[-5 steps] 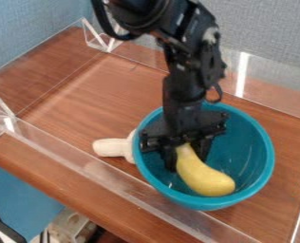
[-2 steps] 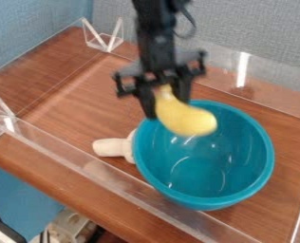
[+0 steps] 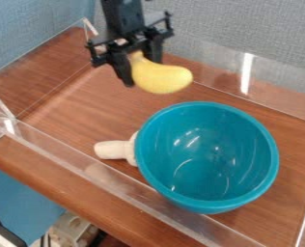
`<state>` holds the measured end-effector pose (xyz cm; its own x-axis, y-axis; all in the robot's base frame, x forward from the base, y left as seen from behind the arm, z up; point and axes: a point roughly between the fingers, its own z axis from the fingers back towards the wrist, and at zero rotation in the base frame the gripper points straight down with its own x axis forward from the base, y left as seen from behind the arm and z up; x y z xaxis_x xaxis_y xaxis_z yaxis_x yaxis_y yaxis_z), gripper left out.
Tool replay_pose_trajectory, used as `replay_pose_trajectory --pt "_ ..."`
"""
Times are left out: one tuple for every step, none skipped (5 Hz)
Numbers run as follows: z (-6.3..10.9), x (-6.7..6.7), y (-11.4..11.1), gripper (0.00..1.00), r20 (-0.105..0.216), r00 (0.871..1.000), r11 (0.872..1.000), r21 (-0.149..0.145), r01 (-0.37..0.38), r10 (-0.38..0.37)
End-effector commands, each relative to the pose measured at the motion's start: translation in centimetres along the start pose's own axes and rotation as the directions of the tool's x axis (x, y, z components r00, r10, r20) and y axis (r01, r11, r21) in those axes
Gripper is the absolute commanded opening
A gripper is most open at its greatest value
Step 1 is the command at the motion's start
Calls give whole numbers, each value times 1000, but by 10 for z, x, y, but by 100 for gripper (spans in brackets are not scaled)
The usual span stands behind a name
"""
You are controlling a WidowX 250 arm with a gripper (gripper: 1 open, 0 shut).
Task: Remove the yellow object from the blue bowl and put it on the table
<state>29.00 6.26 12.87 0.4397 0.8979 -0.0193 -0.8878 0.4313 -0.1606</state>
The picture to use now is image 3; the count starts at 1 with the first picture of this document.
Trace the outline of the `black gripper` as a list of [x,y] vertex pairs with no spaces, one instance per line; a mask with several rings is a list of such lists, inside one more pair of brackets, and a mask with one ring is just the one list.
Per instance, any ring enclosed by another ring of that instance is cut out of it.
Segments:
[[163,61],[163,41],[174,35],[167,11],[146,14],[141,0],[101,0],[106,21],[103,32],[87,44],[93,64],[109,62],[127,87],[134,86],[133,67],[127,53],[137,50],[155,62]]

